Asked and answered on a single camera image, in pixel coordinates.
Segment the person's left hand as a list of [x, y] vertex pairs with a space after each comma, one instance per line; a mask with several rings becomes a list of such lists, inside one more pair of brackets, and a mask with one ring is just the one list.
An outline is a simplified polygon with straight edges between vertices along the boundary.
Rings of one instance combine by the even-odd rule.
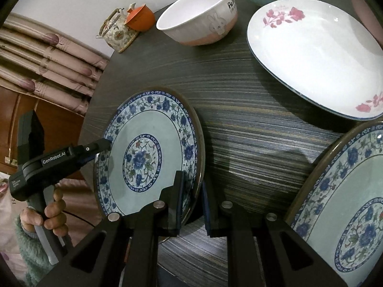
[[68, 235], [67, 218], [64, 213], [66, 202], [63, 200], [63, 192], [59, 188], [55, 189], [53, 199], [54, 201], [48, 204], [44, 210], [46, 218], [42, 218], [32, 208], [27, 207], [22, 210], [19, 217], [24, 231], [35, 233], [35, 226], [44, 226], [44, 228], [53, 231], [58, 237]]

